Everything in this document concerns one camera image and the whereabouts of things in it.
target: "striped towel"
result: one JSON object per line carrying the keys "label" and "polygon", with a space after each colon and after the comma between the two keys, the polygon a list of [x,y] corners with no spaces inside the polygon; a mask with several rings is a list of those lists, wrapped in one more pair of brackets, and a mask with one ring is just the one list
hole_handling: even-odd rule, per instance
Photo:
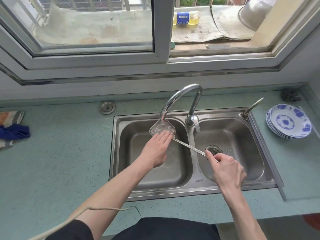
{"label": "striped towel", "polygon": [[[0,125],[8,127],[12,124],[20,124],[24,116],[23,111],[0,112]],[[13,140],[0,139],[0,148],[11,147],[14,145]]]}

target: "hand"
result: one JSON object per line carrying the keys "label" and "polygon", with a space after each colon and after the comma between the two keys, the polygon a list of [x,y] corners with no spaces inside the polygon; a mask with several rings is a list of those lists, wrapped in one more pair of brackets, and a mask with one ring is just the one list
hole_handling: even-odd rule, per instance
{"label": "hand", "polygon": [[208,150],[205,151],[205,154],[213,169],[213,179],[229,204],[228,201],[232,200],[234,194],[241,193],[241,184],[247,174],[240,163],[231,156],[222,153],[213,156]]}
{"label": "hand", "polygon": [[156,133],[144,146],[140,156],[137,158],[153,167],[162,165],[167,159],[166,151],[173,135],[169,131]]}

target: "bottle label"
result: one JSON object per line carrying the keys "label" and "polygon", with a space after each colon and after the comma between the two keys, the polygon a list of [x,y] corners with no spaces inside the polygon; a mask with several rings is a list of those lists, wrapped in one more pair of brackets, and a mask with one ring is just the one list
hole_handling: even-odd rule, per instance
{"label": "bottle label", "polygon": [[188,24],[190,19],[189,12],[178,12],[177,13],[177,25]]}

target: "black shirt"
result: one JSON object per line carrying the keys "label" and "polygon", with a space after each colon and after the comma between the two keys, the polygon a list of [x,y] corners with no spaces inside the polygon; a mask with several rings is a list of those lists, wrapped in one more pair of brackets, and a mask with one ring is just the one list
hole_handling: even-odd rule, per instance
{"label": "black shirt", "polygon": [[[220,240],[217,227],[177,218],[142,218],[113,237],[112,240]],[[74,220],[46,240],[94,240],[90,228]]]}

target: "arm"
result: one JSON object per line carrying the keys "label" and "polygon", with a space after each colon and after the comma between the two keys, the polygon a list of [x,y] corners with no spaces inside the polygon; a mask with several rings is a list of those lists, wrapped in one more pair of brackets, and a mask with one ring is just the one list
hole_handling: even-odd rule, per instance
{"label": "arm", "polygon": [[247,177],[243,167],[228,155],[218,153],[213,156],[207,150],[205,153],[213,169],[214,181],[230,208],[240,240],[267,240],[241,192],[241,184]]}
{"label": "arm", "polygon": [[[129,167],[98,189],[69,218],[77,215],[88,206],[121,208],[143,177],[154,166],[162,164],[166,160],[166,150],[171,139],[172,135],[169,132],[163,131],[160,135],[155,134],[147,142],[140,156]],[[86,210],[76,219],[87,224],[94,240],[98,240],[117,213],[114,210]]]}

